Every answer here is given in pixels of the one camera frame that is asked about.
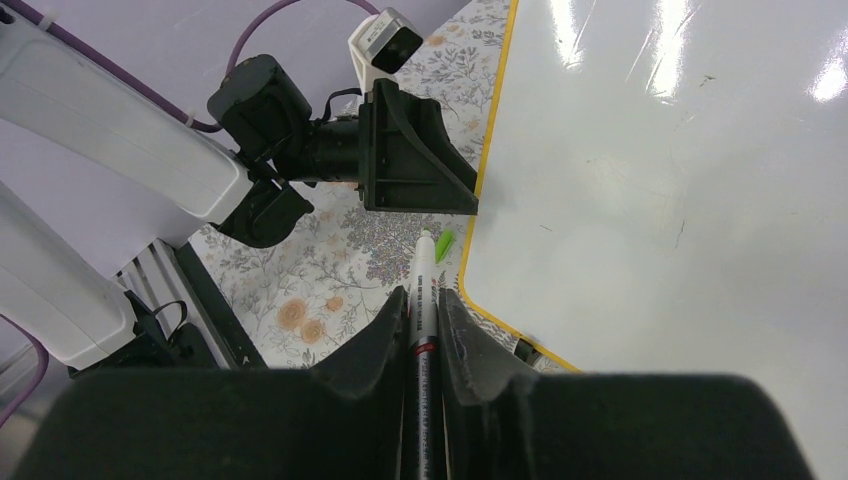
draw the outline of purple cable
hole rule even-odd
[[[244,44],[247,43],[247,39],[250,38],[250,35],[259,27],[259,25],[261,25],[262,22],[267,20],[268,17],[270,17],[274,13],[298,1],[299,0],[281,0],[275,3],[274,5],[268,7],[264,12],[260,13],[255,20],[250,22],[250,25],[248,25],[244,33],[241,34],[238,39],[238,42],[236,42],[236,46],[233,48],[233,52],[230,54],[230,60],[227,62],[227,73],[229,73],[230,70],[235,67],[236,62],[238,61],[238,57],[241,54],[242,49],[244,48]],[[366,0],[346,1],[362,7],[372,15],[376,15],[379,13],[379,11]],[[27,5],[26,2],[24,2],[23,0],[2,0],[2,3],[6,4],[6,6],[15,11],[18,15],[24,17],[30,23],[33,23],[35,25],[38,25],[44,18],[44,15],[38,13],[37,10]],[[103,54],[101,54],[79,38],[75,37],[72,33],[68,32],[64,28],[53,23],[50,25],[50,27],[47,28],[47,33],[53,35],[65,45],[71,47],[84,57],[99,65],[100,68],[111,73],[113,76],[115,76],[115,78],[127,84],[130,88],[140,93],[142,96],[144,96],[151,102],[158,105],[159,108],[165,111],[165,113],[174,117],[180,123],[186,123],[188,121],[188,115],[182,110],[180,110],[176,105],[169,102],[167,99],[165,99],[165,97],[156,93],[152,88],[145,85],[141,80],[135,78],[132,74],[118,66],[115,62],[109,60]],[[195,130],[205,133],[215,133],[221,131],[220,125],[203,123],[194,119],[192,119],[191,125],[189,126]]]
[[[12,418],[12,415],[15,413],[15,410],[24,403],[24,400],[29,398],[32,392],[35,390],[35,387],[41,383],[41,379],[44,378],[44,374],[47,373],[47,365],[50,363],[50,355],[47,354],[47,350],[44,348],[44,345],[41,344],[35,337],[29,334],[26,330],[18,326],[17,323],[13,322],[11,319],[0,313],[0,318],[9,322],[10,325],[18,329],[19,332],[23,333],[27,340],[32,342],[32,347],[35,348],[36,353],[38,353],[38,371],[35,372],[35,375],[32,376],[32,379],[29,381],[29,385],[26,386],[25,389],[21,391],[13,400],[12,403],[6,406],[3,409],[3,413],[0,413],[0,428],[6,423],[7,420]]]
[[[233,53],[230,54],[230,59],[227,61],[227,73],[230,73],[230,71],[235,68],[236,63],[238,63],[238,57],[239,55],[241,55],[241,50],[244,48],[244,44],[247,43],[247,39],[250,38],[251,35],[253,35],[253,32],[255,32],[257,28],[259,28],[259,25],[262,25],[262,22],[268,20],[271,15],[299,1],[300,0],[280,0],[279,2],[266,8],[264,12],[260,13],[255,19],[253,19],[253,21],[250,22],[250,25],[248,25],[247,28],[244,29],[244,32],[241,34],[241,36],[239,36],[238,41],[236,41],[236,46],[233,47]],[[345,1],[350,2],[358,7],[361,7],[363,10],[370,13],[371,15],[377,15],[380,13],[379,10],[374,8],[374,5],[371,5],[366,0]]]

